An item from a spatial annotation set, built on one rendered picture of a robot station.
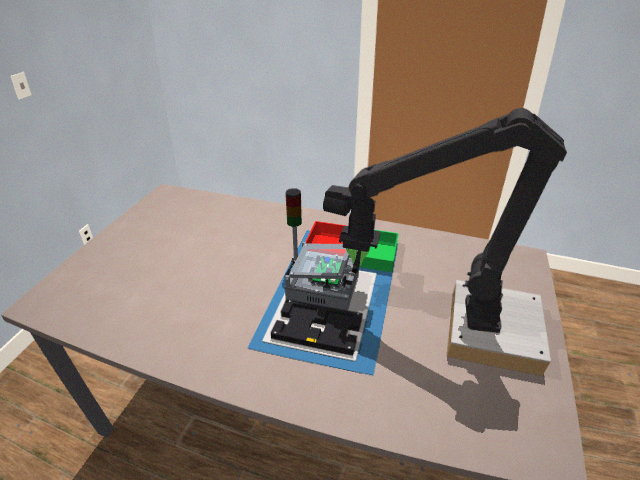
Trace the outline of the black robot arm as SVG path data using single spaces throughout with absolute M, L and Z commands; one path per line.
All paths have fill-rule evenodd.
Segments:
M 363 168 L 348 187 L 332 185 L 325 192 L 323 210 L 342 216 L 351 210 L 348 233 L 350 218 L 360 225 L 372 221 L 372 237 L 376 214 L 373 214 L 375 201 L 371 197 L 423 175 L 516 146 L 530 150 L 528 158 L 490 241 L 473 260 L 471 273 L 467 273 L 469 282 L 465 281 L 472 295 L 468 294 L 465 299 L 468 328 L 499 333 L 503 297 L 501 271 L 552 172 L 567 154 L 564 139 L 536 114 L 517 108 L 474 129 Z

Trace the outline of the red open tray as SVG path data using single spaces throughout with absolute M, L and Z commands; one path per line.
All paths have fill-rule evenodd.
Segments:
M 344 226 L 346 225 L 315 221 L 305 242 L 306 244 L 343 244 L 343 242 L 339 243 L 339 237 Z

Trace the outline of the green bin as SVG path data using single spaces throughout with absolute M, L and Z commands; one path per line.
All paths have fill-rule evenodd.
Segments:
M 399 233 L 387 231 L 380 232 L 377 249 L 375 249 L 375 247 L 370 247 L 368 255 L 364 258 L 362 265 L 359 265 L 359 267 L 392 272 Z

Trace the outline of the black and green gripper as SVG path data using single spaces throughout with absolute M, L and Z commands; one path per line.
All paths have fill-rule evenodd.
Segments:
M 378 246 L 380 231 L 374 230 L 373 236 L 371 237 L 371 228 L 372 221 L 360 225 L 350 218 L 350 233 L 348 233 L 348 226 L 344 226 L 342 229 L 339 237 L 339 243 L 343 242 L 343 248 L 346 248 L 346 251 L 352 259 L 353 265 L 355 262 L 357 250 L 361 251 L 361 266 L 363 259 L 369 253 L 370 246 L 375 247 L 375 249 Z

